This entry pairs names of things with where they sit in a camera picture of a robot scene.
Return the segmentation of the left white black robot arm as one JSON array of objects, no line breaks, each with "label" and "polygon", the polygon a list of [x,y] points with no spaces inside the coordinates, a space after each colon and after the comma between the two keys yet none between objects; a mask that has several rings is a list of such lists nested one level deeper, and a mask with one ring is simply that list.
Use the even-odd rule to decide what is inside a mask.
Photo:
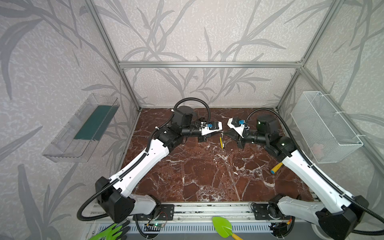
[{"label": "left white black robot arm", "polygon": [[120,223],[128,216],[157,216],[160,201],[150,195],[135,195],[133,190],[139,181],[162,159],[183,143],[186,138],[197,138],[204,142],[223,130],[222,122],[207,122],[200,118],[193,121],[192,108],[181,106],[174,110],[169,123],[159,128],[145,148],[122,170],[109,178],[97,180],[97,203],[114,223]]}]

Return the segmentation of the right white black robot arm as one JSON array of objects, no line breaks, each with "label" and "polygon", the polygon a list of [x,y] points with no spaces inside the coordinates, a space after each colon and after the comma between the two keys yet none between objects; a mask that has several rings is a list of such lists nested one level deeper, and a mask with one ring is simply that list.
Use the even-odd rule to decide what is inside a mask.
[{"label": "right white black robot arm", "polygon": [[267,153],[288,167],[317,195],[319,203],[310,203],[278,194],[269,201],[269,211],[277,215],[292,216],[319,226],[334,240],[344,240],[361,222],[364,211],[355,207],[346,198],[351,193],[338,193],[332,188],[334,181],[326,182],[322,171],[316,172],[315,165],[305,161],[293,140],[279,134],[279,121],[271,115],[258,118],[257,129],[237,117],[228,120],[230,130],[225,135],[237,142],[243,149],[247,143],[263,145]]}]

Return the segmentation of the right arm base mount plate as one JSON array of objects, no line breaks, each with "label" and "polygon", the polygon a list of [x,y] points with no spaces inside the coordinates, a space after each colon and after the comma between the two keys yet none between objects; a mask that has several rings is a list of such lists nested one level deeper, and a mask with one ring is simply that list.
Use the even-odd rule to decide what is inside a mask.
[{"label": "right arm base mount plate", "polygon": [[284,221],[289,219],[289,217],[282,214],[278,207],[268,203],[251,203],[250,207],[255,220]]}]

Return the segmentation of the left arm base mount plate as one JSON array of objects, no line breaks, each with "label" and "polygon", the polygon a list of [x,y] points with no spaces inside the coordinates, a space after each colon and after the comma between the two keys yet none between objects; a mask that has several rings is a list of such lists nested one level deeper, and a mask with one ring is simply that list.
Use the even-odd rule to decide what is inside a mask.
[{"label": "left arm base mount plate", "polygon": [[161,204],[155,207],[152,212],[151,220],[171,221],[174,218],[175,205]]}]

